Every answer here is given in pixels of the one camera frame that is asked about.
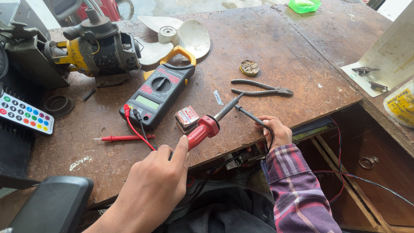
plaid shirt sleeve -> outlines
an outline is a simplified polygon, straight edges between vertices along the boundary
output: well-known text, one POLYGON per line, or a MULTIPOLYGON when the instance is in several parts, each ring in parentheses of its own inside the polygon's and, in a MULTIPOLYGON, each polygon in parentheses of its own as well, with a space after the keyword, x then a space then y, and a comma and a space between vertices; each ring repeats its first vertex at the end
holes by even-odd
POLYGON ((262 164, 278 233, 341 233, 328 200, 295 144, 280 146, 262 164))

yellow clamp jaw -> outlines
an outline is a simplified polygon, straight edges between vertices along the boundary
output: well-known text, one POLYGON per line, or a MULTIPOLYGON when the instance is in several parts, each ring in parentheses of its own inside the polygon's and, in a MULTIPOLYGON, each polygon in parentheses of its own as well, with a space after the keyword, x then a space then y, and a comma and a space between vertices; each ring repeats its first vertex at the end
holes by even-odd
MULTIPOLYGON (((177 45, 173 48, 173 50, 171 50, 171 52, 165 56, 163 59, 161 59, 159 61, 159 64, 162 65, 164 63, 167 63, 168 60, 170 60, 172 57, 174 57, 177 54, 182 54, 184 57, 186 57, 188 60, 190 60, 191 64, 196 66, 197 65, 197 60, 195 59, 195 56, 190 53, 187 49, 177 45)), ((148 77, 154 72, 155 70, 152 71, 148 71, 144 73, 144 80, 147 80, 148 77)))

wire cutter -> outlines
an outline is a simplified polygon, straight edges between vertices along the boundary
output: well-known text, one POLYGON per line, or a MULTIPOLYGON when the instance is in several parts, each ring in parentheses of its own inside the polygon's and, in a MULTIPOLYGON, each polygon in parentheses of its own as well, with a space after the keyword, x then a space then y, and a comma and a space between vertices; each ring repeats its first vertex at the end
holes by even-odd
POLYGON ((244 92, 245 96, 263 96, 263 95, 291 96, 293 95, 293 91, 291 91, 290 89, 286 87, 272 87, 272 86, 269 86, 263 83, 259 83, 259 82, 247 80, 247 79, 233 79, 231 83, 232 84, 246 84, 246 85, 256 86, 256 87, 260 87, 260 88, 267 90, 267 91, 247 92, 247 91, 237 90, 234 88, 231 89, 231 92, 236 93, 236 94, 240 94, 244 92))

soldering iron tip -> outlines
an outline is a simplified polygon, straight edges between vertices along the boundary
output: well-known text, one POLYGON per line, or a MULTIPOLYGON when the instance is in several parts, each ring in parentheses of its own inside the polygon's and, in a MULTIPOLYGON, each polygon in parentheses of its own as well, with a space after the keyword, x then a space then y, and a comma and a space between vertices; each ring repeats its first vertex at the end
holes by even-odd
POLYGON ((237 99, 239 100, 243 95, 244 95, 244 92, 240 93, 240 95, 238 95, 237 99))

dusty floor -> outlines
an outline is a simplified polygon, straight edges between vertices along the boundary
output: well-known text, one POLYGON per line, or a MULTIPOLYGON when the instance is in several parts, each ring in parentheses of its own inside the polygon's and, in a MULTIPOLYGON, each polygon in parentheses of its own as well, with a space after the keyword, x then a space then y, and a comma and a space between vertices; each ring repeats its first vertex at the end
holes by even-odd
POLYGON ((121 20, 138 15, 172 16, 288 3, 289 0, 117 0, 121 20))

